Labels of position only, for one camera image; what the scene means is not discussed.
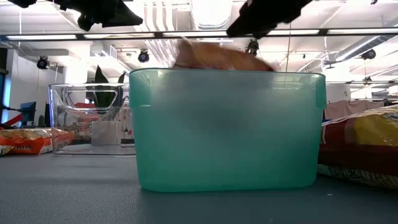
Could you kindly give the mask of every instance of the plastic container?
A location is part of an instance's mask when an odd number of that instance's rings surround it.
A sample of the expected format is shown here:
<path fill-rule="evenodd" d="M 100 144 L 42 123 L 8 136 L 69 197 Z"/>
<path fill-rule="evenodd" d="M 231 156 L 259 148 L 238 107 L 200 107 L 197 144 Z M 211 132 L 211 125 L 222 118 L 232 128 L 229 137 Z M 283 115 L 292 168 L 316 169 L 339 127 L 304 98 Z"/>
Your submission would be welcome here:
<path fill-rule="evenodd" d="M 136 153 L 128 84 L 50 85 L 49 91 L 52 127 L 73 134 L 65 144 L 52 131 L 54 154 Z"/>
<path fill-rule="evenodd" d="M 323 75 L 143 69 L 130 74 L 130 96 L 145 189 L 283 189 L 315 180 Z"/>

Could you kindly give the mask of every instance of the plastic bag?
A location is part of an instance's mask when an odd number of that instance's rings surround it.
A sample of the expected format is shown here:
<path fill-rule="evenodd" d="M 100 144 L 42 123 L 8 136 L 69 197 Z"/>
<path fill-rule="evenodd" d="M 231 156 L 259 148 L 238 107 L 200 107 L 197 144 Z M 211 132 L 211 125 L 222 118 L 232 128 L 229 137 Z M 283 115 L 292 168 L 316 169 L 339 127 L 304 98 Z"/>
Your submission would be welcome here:
<path fill-rule="evenodd" d="M 54 129 L 57 139 L 70 144 L 73 134 Z M 51 129 L 8 129 L 0 130 L 0 156 L 5 154 L 38 155 L 52 152 Z"/>
<path fill-rule="evenodd" d="M 322 124 L 318 173 L 398 189 L 398 106 Z"/>
<path fill-rule="evenodd" d="M 223 48 L 212 43 L 190 42 L 183 39 L 178 45 L 178 51 L 174 69 L 274 71 L 270 65 L 251 54 Z"/>

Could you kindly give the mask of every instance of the teal plastic bin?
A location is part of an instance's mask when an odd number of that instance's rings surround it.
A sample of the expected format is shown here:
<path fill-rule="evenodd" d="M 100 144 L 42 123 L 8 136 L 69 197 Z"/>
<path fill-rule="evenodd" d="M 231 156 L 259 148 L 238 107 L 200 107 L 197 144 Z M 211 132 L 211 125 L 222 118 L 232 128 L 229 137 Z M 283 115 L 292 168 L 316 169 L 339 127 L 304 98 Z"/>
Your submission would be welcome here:
<path fill-rule="evenodd" d="M 311 73 L 131 72 L 140 184 L 158 192 L 311 185 L 325 89 L 325 77 Z"/>

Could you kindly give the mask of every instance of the white wall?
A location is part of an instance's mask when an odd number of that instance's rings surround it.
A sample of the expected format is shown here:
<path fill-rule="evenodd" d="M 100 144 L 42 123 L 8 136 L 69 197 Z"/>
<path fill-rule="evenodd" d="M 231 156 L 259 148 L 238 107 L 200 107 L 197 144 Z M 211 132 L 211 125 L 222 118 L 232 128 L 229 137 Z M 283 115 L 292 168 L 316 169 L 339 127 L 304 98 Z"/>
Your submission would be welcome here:
<path fill-rule="evenodd" d="M 49 102 L 49 84 L 63 83 L 63 74 L 54 70 L 40 70 L 35 62 L 18 56 L 15 50 L 9 50 L 7 55 L 7 70 L 4 102 L 6 106 L 18 109 L 21 103 L 36 101 L 35 124 L 39 116 L 45 113 L 45 104 Z M 2 112 L 2 123 L 17 116 L 19 112 Z"/>

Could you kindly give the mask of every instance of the gray table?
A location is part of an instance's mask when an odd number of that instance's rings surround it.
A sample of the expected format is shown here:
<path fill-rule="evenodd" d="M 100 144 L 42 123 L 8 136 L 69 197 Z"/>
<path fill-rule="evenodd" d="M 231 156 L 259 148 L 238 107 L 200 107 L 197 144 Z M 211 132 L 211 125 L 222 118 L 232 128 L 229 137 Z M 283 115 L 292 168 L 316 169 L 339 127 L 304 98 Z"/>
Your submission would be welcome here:
<path fill-rule="evenodd" d="M 134 157 L 0 157 L 0 223 L 398 223 L 398 193 L 319 177 L 302 190 L 160 194 Z"/>

